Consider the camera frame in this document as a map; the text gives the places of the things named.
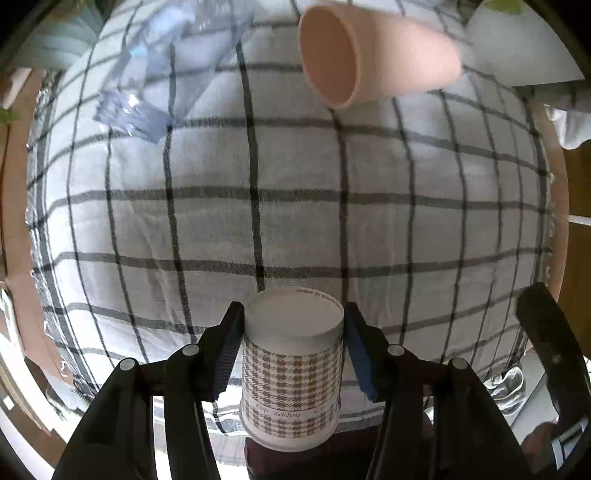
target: paper cup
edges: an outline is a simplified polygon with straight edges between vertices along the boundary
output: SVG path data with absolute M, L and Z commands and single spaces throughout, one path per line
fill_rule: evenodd
M 304 73 L 331 108 L 441 88 L 462 72 L 449 37 L 416 20 L 354 5 L 308 7 L 298 42 Z
M 312 288 L 257 294 L 245 309 L 242 426 L 280 452 L 325 442 L 339 421 L 343 307 Z

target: white paper cup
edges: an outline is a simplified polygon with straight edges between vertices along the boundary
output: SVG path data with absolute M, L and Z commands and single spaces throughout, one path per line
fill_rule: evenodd
M 301 452 L 339 421 L 343 307 L 312 288 L 265 290 L 245 310 L 242 426 L 257 443 Z

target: crushed plastic bottle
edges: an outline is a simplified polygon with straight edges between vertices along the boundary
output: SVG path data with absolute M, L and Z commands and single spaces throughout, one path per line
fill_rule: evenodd
M 94 120 L 157 143 L 187 116 L 254 11 L 255 0 L 167 1 L 121 52 Z

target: screw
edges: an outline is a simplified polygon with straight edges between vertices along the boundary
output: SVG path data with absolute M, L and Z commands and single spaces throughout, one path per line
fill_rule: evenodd
M 395 343 L 388 347 L 388 353 L 392 356 L 403 356 L 404 355 L 404 347 Z
M 190 343 L 183 347 L 183 355 L 184 356 L 194 356 L 199 353 L 199 345 L 195 345 L 194 343 Z
M 452 365 L 456 367 L 458 370 L 465 370 L 466 368 L 468 368 L 468 362 L 466 362 L 463 358 L 459 356 L 455 357 L 452 360 Z
M 133 358 L 126 358 L 119 364 L 119 368 L 123 371 L 131 370 L 135 367 L 135 360 Z

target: white plaid cloth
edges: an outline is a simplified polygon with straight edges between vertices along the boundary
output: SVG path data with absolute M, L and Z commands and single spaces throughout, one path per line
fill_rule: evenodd
M 355 301 L 392 343 L 462 356 L 482 378 L 519 357 L 515 298 L 544 277 L 550 223 L 527 106 L 484 72 L 455 8 L 365 0 L 451 36 L 464 73 L 444 90 L 332 112 L 302 74 L 304 3 L 264 0 L 249 38 L 158 145 L 92 120 L 154 0 L 117 7 L 42 95 L 28 176 L 34 276 L 85 394 L 122 358 L 167 358 L 232 300 L 287 285 Z M 239 442 L 241 359 L 207 407 L 212 434 Z M 341 402 L 340 430 L 379 423 L 348 359 Z M 243 462 L 231 449 L 219 458 Z

